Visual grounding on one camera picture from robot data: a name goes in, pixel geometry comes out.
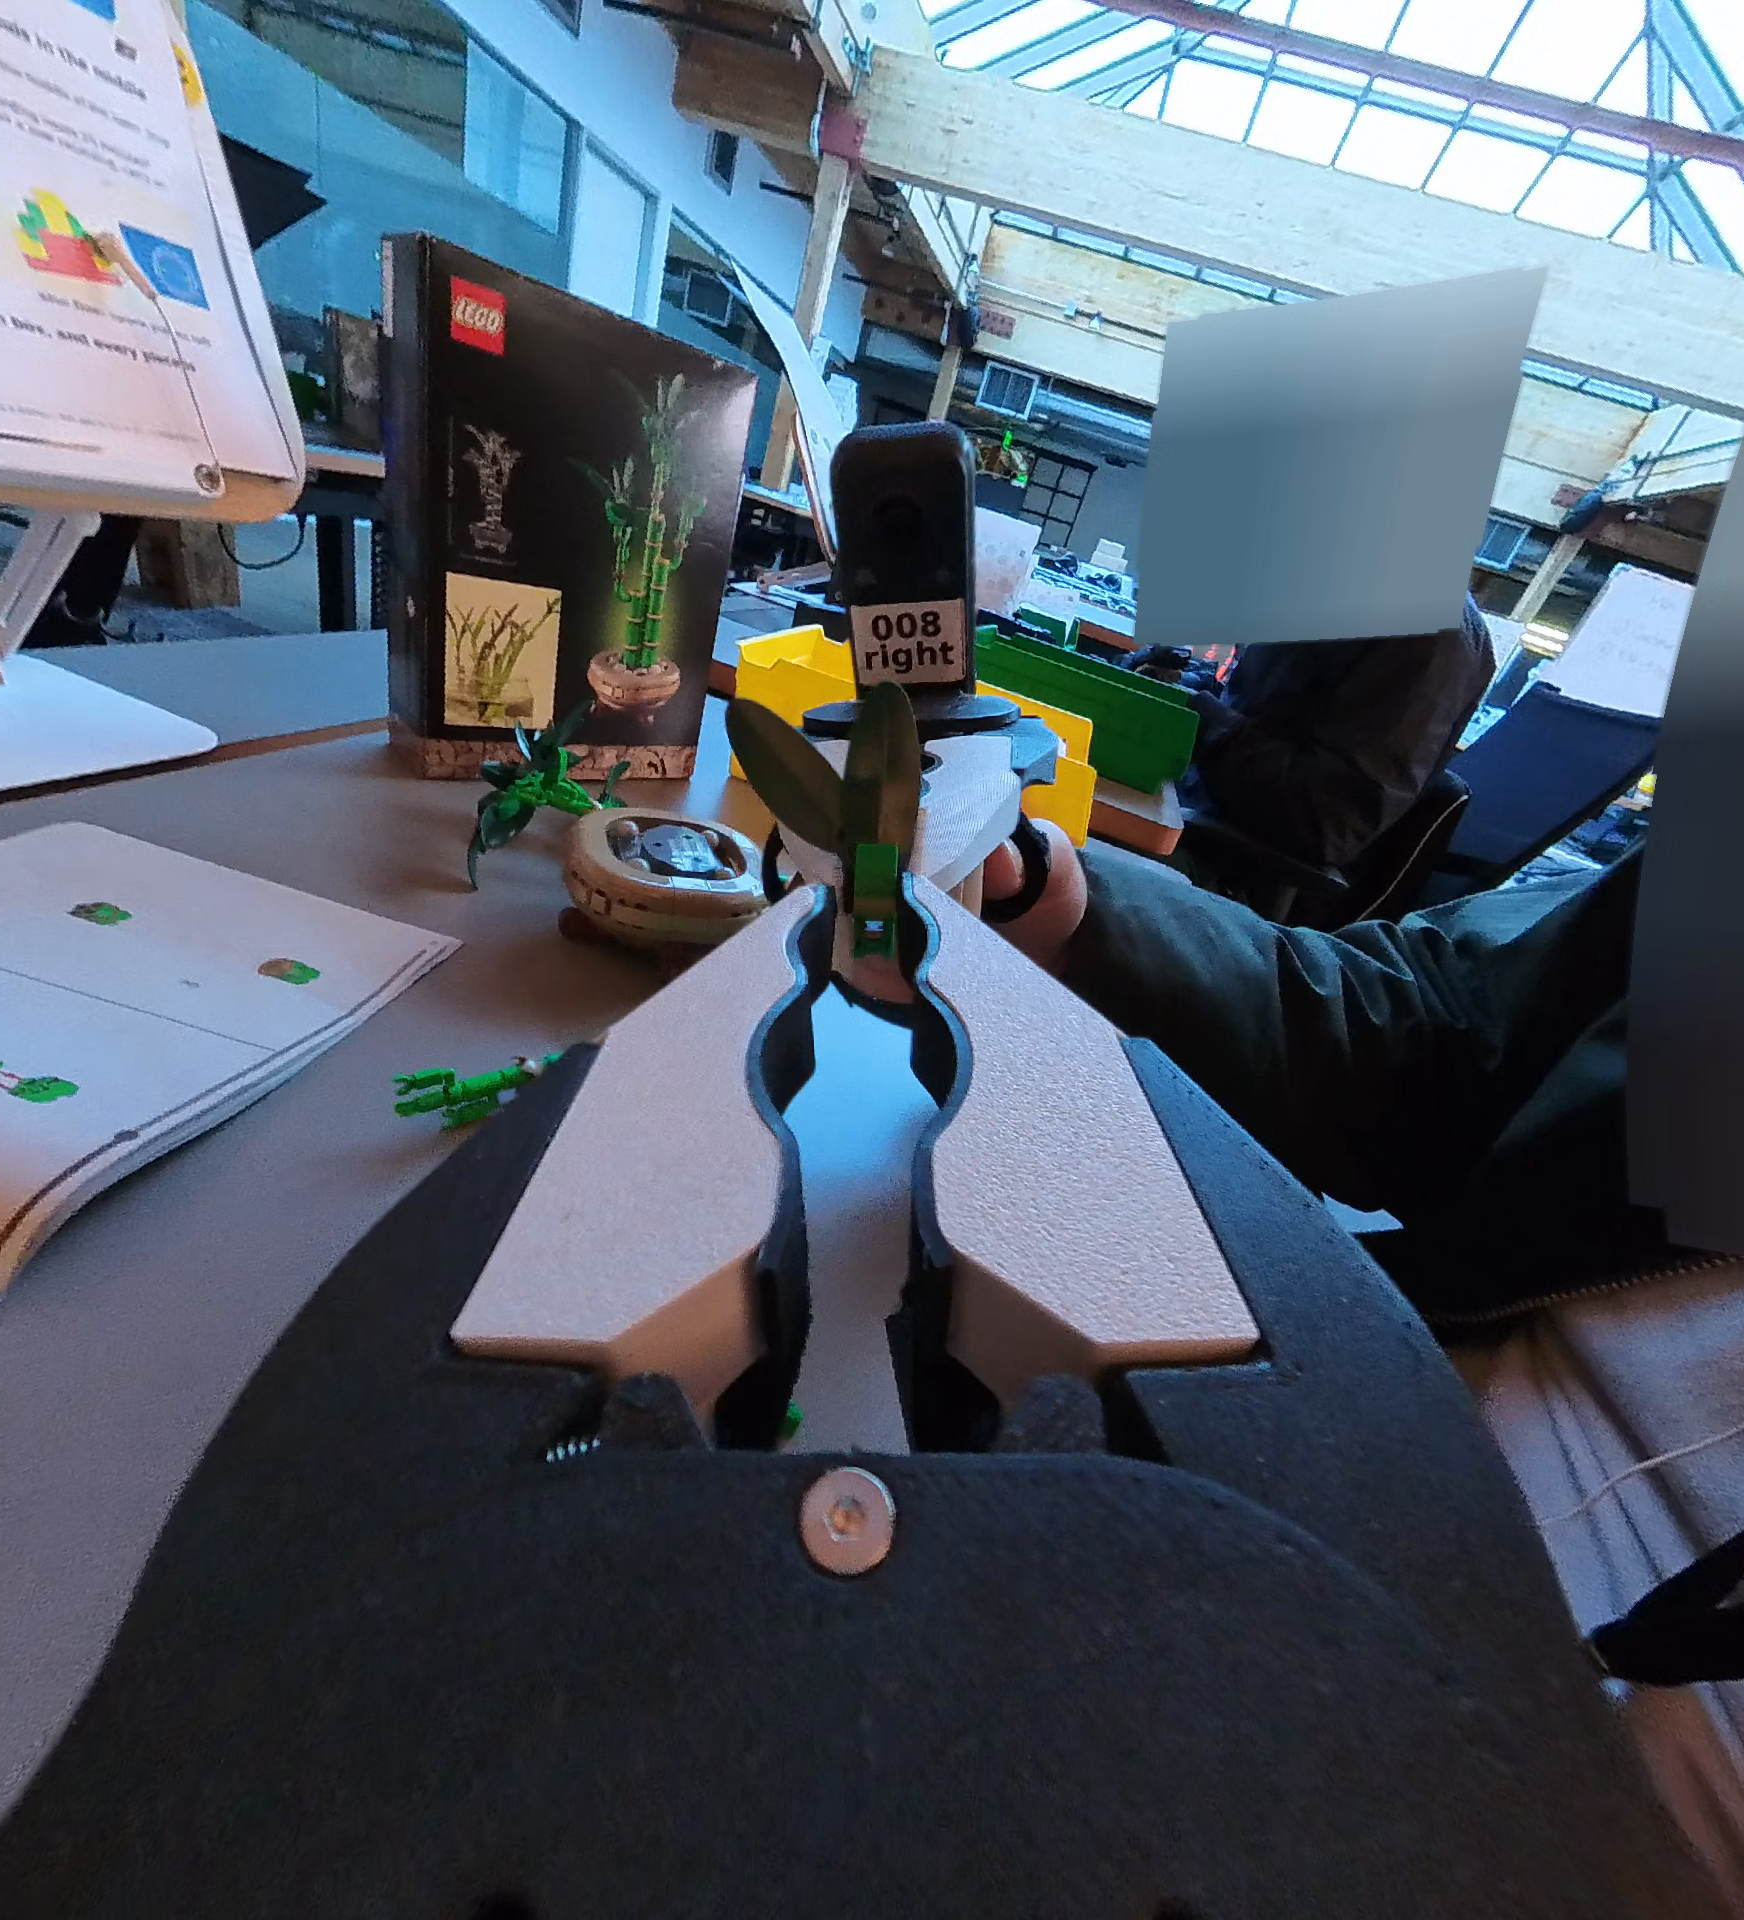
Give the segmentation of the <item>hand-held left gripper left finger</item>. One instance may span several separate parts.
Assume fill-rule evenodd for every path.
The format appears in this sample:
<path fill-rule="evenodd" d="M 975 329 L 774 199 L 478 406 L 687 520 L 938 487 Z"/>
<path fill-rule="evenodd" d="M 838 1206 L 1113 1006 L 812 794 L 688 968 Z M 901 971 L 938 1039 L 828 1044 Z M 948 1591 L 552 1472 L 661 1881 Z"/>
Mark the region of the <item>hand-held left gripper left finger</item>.
<path fill-rule="evenodd" d="M 772 1448 L 812 1327 L 797 1143 L 834 896 L 797 887 L 618 1020 L 451 1324 L 469 1356 L 672 1377 Z"/>

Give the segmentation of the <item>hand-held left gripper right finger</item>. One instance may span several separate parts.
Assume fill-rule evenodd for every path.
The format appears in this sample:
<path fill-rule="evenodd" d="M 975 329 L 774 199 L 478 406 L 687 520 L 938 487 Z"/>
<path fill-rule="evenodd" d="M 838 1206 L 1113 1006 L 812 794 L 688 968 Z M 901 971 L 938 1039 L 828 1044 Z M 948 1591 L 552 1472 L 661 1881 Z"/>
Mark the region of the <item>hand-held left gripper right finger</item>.
<path fill-rule="evenodd" d="M 1119 1031 L 923 879 L 897 931 L 935 1105 L 888 1322 L 909 1448 L 986 1448 L 1046 1376 L 1246 1360 L 1257 1326 Z"/>

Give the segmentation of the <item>dark green toy leaf pair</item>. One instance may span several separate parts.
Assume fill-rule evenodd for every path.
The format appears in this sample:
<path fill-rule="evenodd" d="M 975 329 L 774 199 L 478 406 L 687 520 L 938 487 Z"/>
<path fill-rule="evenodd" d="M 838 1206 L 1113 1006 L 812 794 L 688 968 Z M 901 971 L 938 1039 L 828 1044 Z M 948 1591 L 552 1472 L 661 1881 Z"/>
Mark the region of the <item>dark green toy leaf pair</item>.
<path fill-rule="evenodd" d="M 734 700 L 725 722 L 748 780 L 779 827 L 842 862 L 854 956 L 894 960 L 900 875 L 914 844 L 921 783 L 921 744 L 906 692 L 874 685 L 860 700 L 842 771 L 760 703 Z"/>

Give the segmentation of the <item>green toy bamboo stalk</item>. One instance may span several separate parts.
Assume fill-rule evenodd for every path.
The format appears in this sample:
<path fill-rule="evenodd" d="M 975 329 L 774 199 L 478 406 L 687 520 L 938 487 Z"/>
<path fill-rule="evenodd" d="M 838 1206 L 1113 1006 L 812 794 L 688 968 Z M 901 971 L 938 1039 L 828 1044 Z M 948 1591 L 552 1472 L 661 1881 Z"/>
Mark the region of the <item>green toy bamboo stalk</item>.
<path fill-rule="evenodd" d="M 423 1068 L 393 1078 L 393 1115 L 435 1115 L 445 1131 L 475 1125 L 499 1110 L 514 1092 L 543 1077 L 558 1058 L 561 1049 L 539 1056 L 516 1056 L 499 1068 L 456 1073 L 454 1068 Z"/>

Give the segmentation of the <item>person's right forearm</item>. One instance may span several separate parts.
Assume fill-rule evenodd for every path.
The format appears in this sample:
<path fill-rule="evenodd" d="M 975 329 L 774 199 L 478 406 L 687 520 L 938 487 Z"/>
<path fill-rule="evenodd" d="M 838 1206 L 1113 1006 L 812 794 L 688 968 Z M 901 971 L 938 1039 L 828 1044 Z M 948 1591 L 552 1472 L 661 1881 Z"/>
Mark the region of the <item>person's right forearm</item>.
<path fill-rule="evenodd" d="M 1702 1260 L 1628 1200 L 1628 974 L 1643 848 L 1597 875 L 1339 933 L 1086 848 L 1064 984 L 1153 1042 L 1436 1327 Z"/>

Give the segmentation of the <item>grey desk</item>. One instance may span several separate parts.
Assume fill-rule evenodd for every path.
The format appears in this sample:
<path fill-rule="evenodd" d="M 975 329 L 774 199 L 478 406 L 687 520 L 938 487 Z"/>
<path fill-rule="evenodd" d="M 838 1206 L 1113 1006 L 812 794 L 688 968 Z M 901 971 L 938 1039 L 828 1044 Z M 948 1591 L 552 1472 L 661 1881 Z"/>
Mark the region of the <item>grey desk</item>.
<path fill-rule="evenodd" d="M 384 636 L 223 636 L 56 660 L 184 714 L 221 754 L 0 803 L 0 839 L 86 822 L 457 939 L 329 1054 L 92 1198 L 0 1302 L 0 1816 L 90 1682 L 198 1452 L 332 1265 L 465 1140 L 393 1116 L 412 1068 L 594 1035 L 656 984 L 571 943 L 564 819 L 481 868 L 471 783 L 385 742 Z"/>

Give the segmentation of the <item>person's right hand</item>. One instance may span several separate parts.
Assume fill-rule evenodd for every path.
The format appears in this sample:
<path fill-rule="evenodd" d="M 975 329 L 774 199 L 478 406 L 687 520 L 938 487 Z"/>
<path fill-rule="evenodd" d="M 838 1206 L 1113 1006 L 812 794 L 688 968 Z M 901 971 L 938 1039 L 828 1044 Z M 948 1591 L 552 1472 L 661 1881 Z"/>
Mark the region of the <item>person's right hand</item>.
<path fill-rule="evenodd" d="M 1058 980 L 1083 980 L 1072 957 L 1088 882 L 1070 839 L 1051 822 L 1020 817 L 980 868 L 980 919 Z"/>

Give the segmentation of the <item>tan toy plant pot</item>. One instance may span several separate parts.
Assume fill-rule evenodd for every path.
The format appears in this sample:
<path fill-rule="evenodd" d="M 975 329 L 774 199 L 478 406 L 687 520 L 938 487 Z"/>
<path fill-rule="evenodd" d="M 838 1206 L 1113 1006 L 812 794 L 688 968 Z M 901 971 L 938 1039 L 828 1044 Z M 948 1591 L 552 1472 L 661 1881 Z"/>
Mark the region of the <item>tan toy plant pot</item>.
<path fill-rule="evenodd" d="M 712 948 L 763 910 L 763 853 L 721 822 L 653 804 L 581 815 L 564 841 L 571 906 L 629 948 Z"/>

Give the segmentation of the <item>brown tray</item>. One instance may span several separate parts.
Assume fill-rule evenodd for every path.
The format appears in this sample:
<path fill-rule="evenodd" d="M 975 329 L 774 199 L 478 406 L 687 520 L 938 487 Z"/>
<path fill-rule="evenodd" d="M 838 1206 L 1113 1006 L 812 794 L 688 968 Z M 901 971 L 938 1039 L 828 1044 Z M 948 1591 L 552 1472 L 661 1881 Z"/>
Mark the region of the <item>brown tray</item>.
<path fill-rule="evenodd" d="M 1102 772 L 1096 777 L 1088 833 L 1149 858 L 1169 858 L 1185 824 L 1179 791 L 1162 783 L 1156 791 L 1138 791 Z"/>

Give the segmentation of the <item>green plastic bin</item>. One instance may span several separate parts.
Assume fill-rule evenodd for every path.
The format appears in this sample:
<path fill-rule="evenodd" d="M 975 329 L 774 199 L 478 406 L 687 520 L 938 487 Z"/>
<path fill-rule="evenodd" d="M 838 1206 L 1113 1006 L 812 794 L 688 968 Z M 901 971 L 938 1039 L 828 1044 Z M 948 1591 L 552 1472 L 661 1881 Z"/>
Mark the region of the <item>green plastic bin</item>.
<path fill-rule="evenodd" d="M 1146 681 L 1041 638 L 977 630 L 979 681 L 1092 725 L 1086 757 L 1101 777 L 1155 792 L 1175 784 L 1195 752 L 1197 712 L 1178 685 Z"/>

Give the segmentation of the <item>yellow plastic bin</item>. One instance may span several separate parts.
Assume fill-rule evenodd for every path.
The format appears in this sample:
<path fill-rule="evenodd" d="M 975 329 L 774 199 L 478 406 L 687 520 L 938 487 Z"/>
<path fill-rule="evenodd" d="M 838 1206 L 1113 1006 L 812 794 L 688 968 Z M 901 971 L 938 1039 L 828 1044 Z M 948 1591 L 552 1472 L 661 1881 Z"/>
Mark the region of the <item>yellow plastic bin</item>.
<path fill-rule="evenodd" d="M 854 699 L 850 649 L 825 636 L 817 626 L 737 643 L 734 692 L 755 699 L 787 720 L 799 720 L 808 709 Z M 1027 780 L 1025 813 L 1048 819 L 1083 848 L 1096 791 L 1096 771 L 1088 763 L 1092 720 L 1048 706 L 1022 692 L 1009 692 L 1029 716 L 1043 718 L 1061 741 L 1054 777 Z"/>

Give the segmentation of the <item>leafy green toy stem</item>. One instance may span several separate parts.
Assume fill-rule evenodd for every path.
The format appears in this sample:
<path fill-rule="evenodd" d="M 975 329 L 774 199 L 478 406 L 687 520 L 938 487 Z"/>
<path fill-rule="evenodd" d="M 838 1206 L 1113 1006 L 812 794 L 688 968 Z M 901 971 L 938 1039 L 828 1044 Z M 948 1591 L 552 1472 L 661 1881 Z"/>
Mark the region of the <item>leafy green toy stem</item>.
<path fill-rule="evenodd" d="M 478 883 L 480 853 L 497 851 L 516 839 L 539 810 L 552 806 L 585 815 L 592 810 L 623 804 L 615 786 L 630 767 L 627 758 L 608 769 L 598 797 L 571 777 L 568 741 L 590 718 L 592 706 L 594 699 L 586 697 L 550 727 L 529 731 L 516 725 L 514 742 L 521 763 L 490 758 L 480 764 L 480 774 L 491 791 L 478 803 L 467 841 L 465 875 L 471 887 Z"/>

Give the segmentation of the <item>black toy set box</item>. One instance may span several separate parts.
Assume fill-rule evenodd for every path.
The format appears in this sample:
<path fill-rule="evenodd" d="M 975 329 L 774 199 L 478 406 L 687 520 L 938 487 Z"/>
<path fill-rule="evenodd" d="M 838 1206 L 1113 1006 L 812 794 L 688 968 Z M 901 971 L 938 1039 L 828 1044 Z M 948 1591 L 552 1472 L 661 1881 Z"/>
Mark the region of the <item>black toy set box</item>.
<path fill-rule="evenodd" d="M 471 777 L 581 716 L 581 777 L 690 777 L 755 377 L 429 235 L 381 276 L 393 738 Z"/>

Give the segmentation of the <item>open instruction booklet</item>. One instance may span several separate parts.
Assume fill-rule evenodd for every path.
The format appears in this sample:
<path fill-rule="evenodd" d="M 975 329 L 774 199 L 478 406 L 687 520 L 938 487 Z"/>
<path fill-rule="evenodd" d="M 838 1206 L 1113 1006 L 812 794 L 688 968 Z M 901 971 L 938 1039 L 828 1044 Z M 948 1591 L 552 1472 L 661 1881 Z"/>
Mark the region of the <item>open instruction booklet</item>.
<path fill-rule="evenodd" d="M 88 824 L 0 841 L 0 1294 L 92 1195 L 297 1074 L 454 948 Z"/>

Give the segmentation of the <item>blue chair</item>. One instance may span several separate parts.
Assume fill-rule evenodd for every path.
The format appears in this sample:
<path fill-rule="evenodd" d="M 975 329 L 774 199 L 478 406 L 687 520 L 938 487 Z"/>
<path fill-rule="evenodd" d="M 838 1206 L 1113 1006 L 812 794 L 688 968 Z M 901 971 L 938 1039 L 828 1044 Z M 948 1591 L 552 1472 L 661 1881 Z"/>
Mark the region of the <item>blue chair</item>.
<path fill-rule="evenodd" d="M 1633 784 L 1651 764 L 1658 734 L 1658 718 L 1537 685 L 1449 763 L 1469 803 L 1417 906 L 1503 883 Z"/>

